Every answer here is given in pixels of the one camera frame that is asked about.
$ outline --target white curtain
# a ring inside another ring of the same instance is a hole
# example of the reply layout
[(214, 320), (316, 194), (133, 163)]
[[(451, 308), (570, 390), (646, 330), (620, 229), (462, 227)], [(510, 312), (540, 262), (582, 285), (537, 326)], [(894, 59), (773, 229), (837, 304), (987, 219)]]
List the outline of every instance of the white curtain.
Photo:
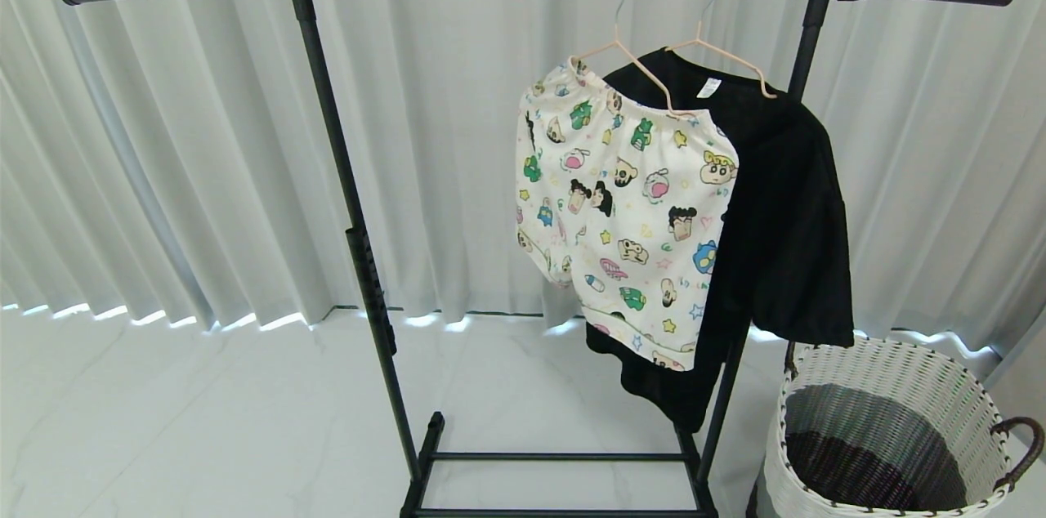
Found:
[[(389, 302), (572, 313), (514, 246), (515, 108), (610, 39), (616, 0), (316, 1)], [(706, 1), (629, 0), (624, 41), (684, 40)], [(833, 139), (866, 332), (980, 347), (1046, 302), (1043, 1), (829, 7), (805, 102)], [(208, 325), (359, 303), (289, 0), (2, 3), (4, 299)], [(706, 35), (786, 87), (804, 5), (717, 0)]]

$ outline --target black shirt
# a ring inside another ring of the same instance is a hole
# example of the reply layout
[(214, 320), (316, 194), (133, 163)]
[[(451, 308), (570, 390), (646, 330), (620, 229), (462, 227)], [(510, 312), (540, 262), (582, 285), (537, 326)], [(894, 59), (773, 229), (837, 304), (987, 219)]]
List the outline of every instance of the black shirt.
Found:
[[(737, 180), (698, 337), (695, 368), (654, 365), (587, 325), (597, 353), (621, 360), (621, 385), (656, 404), (681, 430), (697, 432), (729, 343), (749, 321), (787, 340), (851, 346), (846, 215), (824, 127), (800, 104), (758, 80), (713, 71), (667, 50), (640, 59), (680, 110), (707, 109), (737, 151)], [(698, 98), (709, 77), (714, 93)], [(635, 65), (605, 77), (624, 96), (666, 107), (664, 93)]]

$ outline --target white marble floor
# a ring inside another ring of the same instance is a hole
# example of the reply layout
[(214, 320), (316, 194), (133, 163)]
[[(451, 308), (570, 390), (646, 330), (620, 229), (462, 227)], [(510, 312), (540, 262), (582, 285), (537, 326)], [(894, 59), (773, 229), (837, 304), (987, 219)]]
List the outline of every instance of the white marble floor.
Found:
[[(440, 409), (444, 450), (677, 450), (668, 422), (620, 388), (616, 360), (590, 353), (579, 329), (549, 335), (538, 319), (490, 316), (395, 324), (418, 445)], [(5, 311), (0, 340), (4, 518), (399, 513), (407, 471), (359, 313), (203, 334)], [(744, 515), (782, 352), (756, 340), (745, 352), (711, 475), (724, 518)], [(995, 516), (1037, 515), (1046, 467), (1025, 479)], [(458, 508), (690, 503), (677, 464), (437, 465), (427, 496)]]

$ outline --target laundry basket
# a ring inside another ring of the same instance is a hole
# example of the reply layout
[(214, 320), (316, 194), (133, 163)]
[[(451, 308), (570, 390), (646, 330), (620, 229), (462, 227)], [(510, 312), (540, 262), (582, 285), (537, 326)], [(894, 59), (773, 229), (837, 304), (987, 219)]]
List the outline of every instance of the laundry basket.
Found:
[[(954, 359), (893, 340), (800, 346), (771, 424), (759, 516), (986, 516), (1043, 448)], [(1008, 431), (1032, 446), (1010, 470)]]

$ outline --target basket rim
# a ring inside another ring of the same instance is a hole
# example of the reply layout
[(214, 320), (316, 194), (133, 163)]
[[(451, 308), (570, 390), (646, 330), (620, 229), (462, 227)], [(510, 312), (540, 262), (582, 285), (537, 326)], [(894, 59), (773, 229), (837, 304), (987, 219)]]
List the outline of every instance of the basket rim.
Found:
[[(972, 373), (970, 373), (970, 369), (968, 367), (963, 366), (954, 358), (943, 355), (941, 353), (937, 353), (937, 351), (934, 351), (933, 348), (927, 348), (926, 346), (912, 344), (910, 342), (902, 342), (901, 340), (894, 340), (891, 338), (873, 338), (870, 336), (860, 336), (860, 335), (858, 335), (856, 338), (862, 339), (865, 342), (874, 341), (874, 342), (881, 342), (883, 344), (891, 344), (905, 348), (918, 350), (922, 351), (928, 357), (940, 359), (943, 362), (947, 362), (948, 364), (957, 367), (958, 370), (960, 370), (964, 376), (967, 376), (967, 378), (973, 380), (973, 383), (977, 387), (979, 387), (981, 391), (984, 392), (986, 404), (988, 406), (988, 409), (992, 411), (995, 422), (998, 423), (1002, 421), (1002, 414), (999, 412), (999, 408), (995, 405), (995, 401), (992, 399), (992, 396), (987, 392), (987, 390), (984, 389), (983, 384), (980, 382), (980, 380), (977, 379), (977, 377), (975, 377)], [(802, 344), (800, 347), (796, 348), (794, 354), (794, 362), (795, 362), (795, 368), (799, 369), (800, 374), (801, 374), (801, 365), (803, 360), (805, 360), (806, 355), (811, 351), (817, 347), (818, 346), (811, 344)], [(786, 443), (786, 437), (784, 437), (784, 428), (787, 426), (786, 416), (788, 413), (788, 403), (787, 403), (788, 397), (795, 391), (792, 388), (792, 384), (797, 381), (798, 376), (796, 378), (793, 378), (789, 369), (783, 370), (783, 376), (784, 376), (784, 381), (781, 384), (780, 393), (778, 393), (777, 396), (777, 414), (774, 418), (775, 421), (774, 435), (776, 436), (777, 440), (777, 446), (774, 448), (777, 455), (778, 469), (783, 468), (784, 474), (787, 475), (791, 485), (795, 487), (797, 490), (801, 490), (810, 499), (814, 500), (819, 505), (823, 505), (826, 509), (833, 509), (837, 511), (838, 510), (851, 511), (856, 514), (860, 514), (861, 516), (877, 516), (877, 515), (896, 516), (899, 512), (896, 510), (854, 505), (850, 503), (844, 503), (826, 499), (824, 496), (810, 489), (810, 487), (806, 486), (802, 481), (802, 479), (799, 478), (799, 474), (795, 472), (795, 469), (792, 467), (792, 463), (789, 461), (788, 444)], [(1009, 455), (1006, 451), (1009, 435), (1007, 433), (1002, 433), (1002, 434), (993, 433), (992, 437), (996, 440), (999, 453), (1003, 457), (1009, 458)], [(963, 505), (961, 508), (953, 508), (951, 510), (938, 511), (938, 514), (943, 515), (945, 513), (959, 512), (959, 511), (965, 514), (975, 510), (983, 511), (988, 506), (997, 506), (998, 504), (1002, 503), (1002, 500), (1006, 497), (1006, 495), (1008, 495), (1008, 493), (1009, 493), (1009, 488), (1003, 485), (998, 488), (995, 488), (992, 492), (992, 495), (985, 499), (982, 499), (974, 503), (968, 503), (967, 505)]]

